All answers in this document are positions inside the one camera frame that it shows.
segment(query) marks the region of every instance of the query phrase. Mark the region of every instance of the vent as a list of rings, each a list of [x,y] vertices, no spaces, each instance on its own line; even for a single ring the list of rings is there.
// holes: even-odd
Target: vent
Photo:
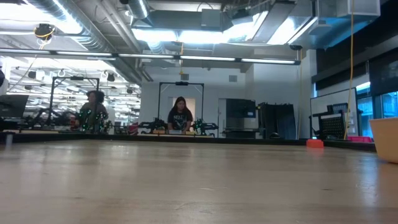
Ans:
[[[352,0],[337,1],[337,16],[351,16]],[[355,16],[380,16],[380,0],[355,0]]]
[[[181,81],[189,81],[189,74],[182,74]]]
[[[238,82],[238,76],[237,75],[230,75],[229,76],[229,82]]]

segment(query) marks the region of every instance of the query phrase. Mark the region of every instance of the wooden table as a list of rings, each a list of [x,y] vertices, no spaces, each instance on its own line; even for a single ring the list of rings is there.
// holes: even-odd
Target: wooden table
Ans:
[[[0,149],[5,224],[398,223],[398,166],[298,146],[62,141]]]

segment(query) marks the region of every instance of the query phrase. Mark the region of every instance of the black t-shirt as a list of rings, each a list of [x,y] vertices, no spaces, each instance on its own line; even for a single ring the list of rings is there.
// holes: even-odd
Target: black t-shirt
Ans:
[[[187,127],[187,121],[193,121],[191,111],[178,111],[171,110],[167,119],[168,123],[173,124],[174,130],[184,130]]]

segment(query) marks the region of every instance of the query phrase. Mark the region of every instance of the black metal frame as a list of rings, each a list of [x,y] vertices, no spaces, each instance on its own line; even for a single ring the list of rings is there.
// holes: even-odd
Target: black metal frame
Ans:
[[[355,107],[356,107],[356,111],[358,111],[358,99],[356,98],[356,88],[354,87],[354,88],[352,88],[352,89],[355,91]],[[311,116],[310,116],[310,138],[313,137],[313,128],[312,128],[312,117],[313,117],[313,115],[312,115],[312,100],[313,100],[313,99],[316,99],[316,98],[319,98],[319,97],[328,96],[328,95],[332,95],[332,94],[335,94],[335,93],[340,93],[340,92],[342,92],[342,91],[347,91],[347,90],[349,90],[349,89],[340,90],[340,91],[336,91],[336,92],[333,92],[333,93],[328,93],[328,94],[325,94],[325,95],[322,95],[322,96],[317,96],[317,97],[310,98],[310,112],[311,112]],[[359,116],[358,116],[358,113],[356,113],[356,120],[357,120],[358,129],[359,129],[359,128],[361,128],[361,127],[359,127]]]
[[[201,91],[201,119],[203,120],[203,100],[204,100],[204,96],[205,96],[205,84],[204,83],[180,83],[180,82],[160,82],[159,83],[159,96],[157,99],[157,118],[159,118],[160,116],[160,95],[162,93],[162,85],[163,84],[174,84],[174,85],[183,85],[183,86],[189,86],[189,85],[200,85],[202,88]]]
[[[55,81],[57,79],[61,79],[62,81],[58,84],[55,84]],[[99,78],[85,78],[85,77],[52,77],[52,84],[51,84],[51,96],[50,96],[50,106],[49,106],[49,117],[47,118],[47,124],[50,124],[51,122],[51,114],[53,113],[52,110],[52,105],[53,105],[53,99],[54,99],[54,89],[59,86],[63,81],[66,79],[69,80],[76,80],[76,81],[83,81],[83,80],[96,80],[97,81],[97,86],[96,86],[96,91],[99,91],[100,88],[100,79]],[[96,116],[97,113],[97,104],[95,104],[94,107],[94,117]]]

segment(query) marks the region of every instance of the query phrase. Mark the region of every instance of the long dark hair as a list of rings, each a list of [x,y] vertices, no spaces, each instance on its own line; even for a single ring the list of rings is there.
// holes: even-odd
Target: long dark hair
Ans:
[[[189,112],[189,113],[191,113],[191,111],[187,108],[187,101],[185,101],[185,98],[184,97],[182,97],[182,96],[180,96],[180,97],[178,97],[176,100],[175,100],[175,103],[174,103],[174,106],[173,106],[173,108],[172,108],[172,111],[173,112],[177,112],[177,103],[179,103],[180,101],[183,101],[184,102],[184,109],[182,110],[183,112]]]
[[[90,97],[90,94],[94,93],[95,95],[95,100],[97,103],[104,103],[105,100],[105,94],[102,91],[96,91],[96,90],[91,90],[87,92],[87,97]]]

